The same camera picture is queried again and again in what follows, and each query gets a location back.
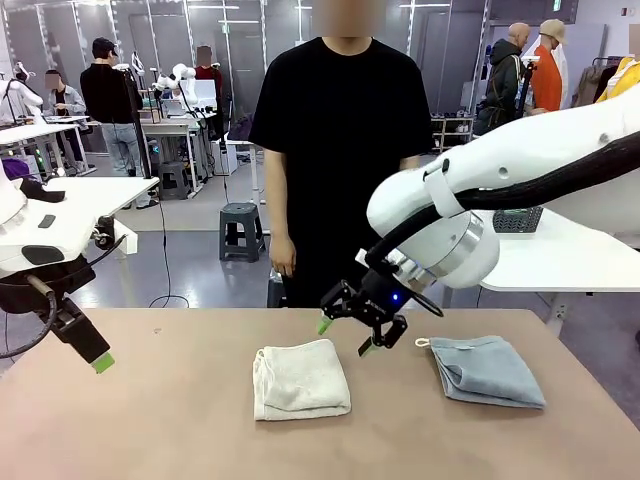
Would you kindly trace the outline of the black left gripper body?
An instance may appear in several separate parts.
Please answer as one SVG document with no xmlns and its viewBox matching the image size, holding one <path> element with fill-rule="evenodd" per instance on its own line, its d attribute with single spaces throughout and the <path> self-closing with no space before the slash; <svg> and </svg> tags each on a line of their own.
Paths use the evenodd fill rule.
<svg viewBox="0 0 640 480">
<path fill-rule="evenodd" d="M 1 309 L 7 313 L 47 312 L 49 301 L 28 281 L 29 275 L 37 277 L 55 292 L 60 301 L 95 279 L 95 272 L 85 257 L 73 261 L 41 266 L 18 272 L 1 279 Z"/>
</svg>

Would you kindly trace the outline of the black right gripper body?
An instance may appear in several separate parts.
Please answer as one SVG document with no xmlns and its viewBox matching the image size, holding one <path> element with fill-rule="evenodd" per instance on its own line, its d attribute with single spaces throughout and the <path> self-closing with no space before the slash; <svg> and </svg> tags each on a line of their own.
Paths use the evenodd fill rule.
<svg viewBox="0 0 640 480">
<path fill-rule="evenodd" d="M 378 272 L 367 272 L 357 293 L 357 298 L 380 324 L 391 322 L 412 296 L 413 291 L 395 277 Z"/>
</svg>

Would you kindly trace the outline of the person's right hand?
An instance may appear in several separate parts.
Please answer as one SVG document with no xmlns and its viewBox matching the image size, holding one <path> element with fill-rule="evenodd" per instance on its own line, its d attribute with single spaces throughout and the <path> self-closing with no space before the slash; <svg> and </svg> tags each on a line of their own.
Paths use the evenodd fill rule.
<svg viewBox="0 0 640 480">
<path fill-rule="evenodd" d="M 273 235 L 270 242 L 270 259 L 274 270 L 283 277 L 292 277 L 296 266 L 296 250 L 287 235 Z"/>
</svg>

